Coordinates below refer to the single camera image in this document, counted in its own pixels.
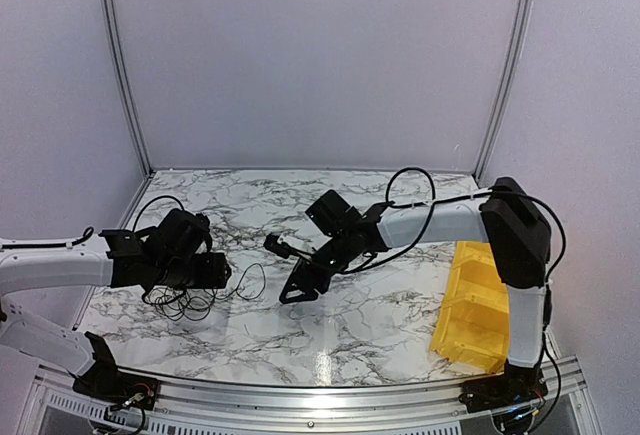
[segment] tangled black wire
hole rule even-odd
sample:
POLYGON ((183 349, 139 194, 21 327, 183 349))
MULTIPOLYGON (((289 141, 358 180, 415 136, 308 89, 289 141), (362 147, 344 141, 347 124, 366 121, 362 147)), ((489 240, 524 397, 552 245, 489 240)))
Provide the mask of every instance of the tangled black wire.
POLYGON ((264 267, 259 263, 252 263, 242 273, 237 285, 228 293, 217 289, 189 289, 172 287, 154 287, 142 295, 142 301, 152 306, 164 317, 177 322, 186 318, 192 322, 199 322, 207 318, 216 302, 225 302, 234 295, 247 302, 257 300, 267 287, 267 276, 264 267), (245 295, 242 282, 251 268, 258 267, 262 275, 262 287, 251 295, 245 295))

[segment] wire bundle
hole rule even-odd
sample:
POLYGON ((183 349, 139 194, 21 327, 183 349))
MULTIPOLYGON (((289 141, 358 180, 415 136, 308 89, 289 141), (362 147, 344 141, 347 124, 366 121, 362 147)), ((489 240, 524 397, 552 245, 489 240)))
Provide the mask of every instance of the wire bundle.
POLYGON ((68 242, 51 242, 51 243, 9 243, 0 245, 3 250, 40 250, 47 248, 66 248, 68 246, 75 247, 85 243, 93 236, 93 227, 87 227, 82 232, 80 238, 69 240, 68 242))
POLYGON ((249 265, 242 273, 237 285, 228 293, 214 289, 179 289, 171 287, 155 287, 142 295, 142 301, 156 309, 162 316, 177 322, 186 318, 192 322, 199 322, 207 318, 216 302, 225 302, 233 296, 247 302, 257 300, 267 287, 267 276, 264 267, 259 263, 249 265), (262 287, 256 294, 245 295, 241 287, 242 282, 251 268, 259 267, 262 276, 262 287))

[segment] metal frame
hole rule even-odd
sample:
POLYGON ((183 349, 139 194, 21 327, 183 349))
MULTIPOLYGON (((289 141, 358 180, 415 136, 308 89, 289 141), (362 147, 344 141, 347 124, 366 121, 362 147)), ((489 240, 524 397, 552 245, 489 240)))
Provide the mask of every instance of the metal frame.
POLYGON ((524 46, 532 6, 533 0, 518 0, 516 17, 513 21, 513 29, 511 31, 511 41, 509 42, 509 50, 507 51, 507 58, 502 70, 498 93, 493 102, 487 132, 480 147, 480 152, 478 153, 475 169, 473 170, 473 177, 478 183, 485 174, 493 148, 496 144, 500 125, 504 118, 509 101, 509 93, 511 92, 516 68, 520 60, 522 47, 524 46))
POLYGON ((140 117, 138 116, 136 104, 131 92, 129 77, 127 75, 124 54, 122 52, 122 43, 120 41, 120 33, 118 30, 115 3, 113 0, 101 1, 111 59, 115 69, 116 81, 120 92, 120 98, 122 100, 125 118, 127 120, 127 126, 129 127, 129 134, 131 135, 131 140, 133 142, 142 173, 145 176, 149 176, 153 173, 153 167, 149 159, 149 152, 147 150, 142 133, 142 127, 140 125, 140 117))
MULTIPOLYGON (((599 435, 577 359, 568 357, 559 360, 558 364, 562 374, 562 394, 575 397, 574 411, 581 434, 599 435)), ((549 362, 543 364, 543 371, 551 398, 557 389, 556 374, 549 362)), ((268 432, 400 435, 429 433, 428 430, 434 426, 454 427, 467 418, 489 416, 489 412, 468 414, 464 405, 458 402, 463 381, 460 379, 375 387, 318 388, 243 385, 151 375, 160 380, 161 387, 155 410, 147 414, 148 428, 143 433, 189 433, 178 431, 189 427, 194 433, 200 430, 201 434, 210 431, 229 435, 268 432)), ((63 403, 67 411, 87 413, 99 421, 101 411, 108 404, 74 393, 72 384, 73 379, 66 372, 53 365, 40 365, 18 434, 38 433, 46 407, 51 406, 52 394, 68 400, 63 403), (74 404, 90 405, 91 408, 87 412, 79 412, 81 409, 74 404)), ((54 408, 60 409, 62 402, 59 398, 56 400, 54 408)))
MULTIPOLYGON (((184 167, 154 167, 154 172, 195 172, 195 171, 234 171, 234 170, 310 170, 319 172, 388 172, 393 175, 397 168, 362 168, 362 167, 301 167, 300 165, 278 165, 278 166, 264 166, 264 165, 247 165, 242 167, 235 166, 184 166, 184 167)), ((469 171, 465 170, 446 170, 446 169, 429 169, 429 173, 442 173, 444 175, 471 175, 469 171)))

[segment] metal pole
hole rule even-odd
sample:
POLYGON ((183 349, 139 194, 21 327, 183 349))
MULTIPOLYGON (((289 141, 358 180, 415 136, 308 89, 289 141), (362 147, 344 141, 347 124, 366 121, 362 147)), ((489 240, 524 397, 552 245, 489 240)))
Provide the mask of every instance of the metal pole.
POLYGON ((122 43, 120 41, 118 31, 115 3, 114 0, 101 1, 105 27, 107 29, 107 40, 109 42, 111 59, 115 69, 116 81, 120 92, 120 98, 122 99, 122 107, 127 120, 127 126, 129 127, 129 133, 131 135, 131 140, 133 141, 133 146, 135 148, 142 173, 148 177, 153 173, 153 168, 149 160, 149 153, 145 145, 140 125, 140 117, 138 116, 136 104, 131 92, 131 85, 129 84, 129 77, 127 76, 124 54, 122 52, 122 43))
POLYGON ((507 59, 505 60, 504 69, 502 71, 498 93, 496 94, 496 98, 493 103, 493 110, 489 119, 487 132, 485 134, 484 141, 482 142, 482 146, 480 147, 478 160, 476 161, 476 166, 473 171, 473 177, 477 182, 479 182, 484 176, 487 169, 491 153, 493 152, 493 148, 496 143, 498 131, 500 130, 500 125, 504 118, 507 102, 509 101, 509 93, 511 91, 516 68, 524 45, 531 5, 532 0, 518 0, 516 16, 513 22, 513 30, 511 32, 511 41, 509 42, 509 50, 507 52, 507 59))

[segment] black connector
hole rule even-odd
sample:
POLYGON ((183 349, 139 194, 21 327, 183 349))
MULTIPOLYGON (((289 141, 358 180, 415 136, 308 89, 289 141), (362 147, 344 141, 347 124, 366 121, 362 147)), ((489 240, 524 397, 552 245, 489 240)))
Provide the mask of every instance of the black connector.
POLYGON ((271 253, 275 253, 279 257, 289 258, 291 256, 291 247, 286 243, 281 243, 278 240, 280 236, 275 233, 270 233, 264 241, 264 248, 271 253))
POLYGON ((141 391, 140 387, 144 387, 147 395, 136 406, 153 410, 158 394, 158 380, 137 373, 121 372, 104 338, 91 332, 85 332, 85 336, 93 348, 95 362, 85 374, 75 377, 73 391, 121 406, 123 395, 133 397, 141 391))

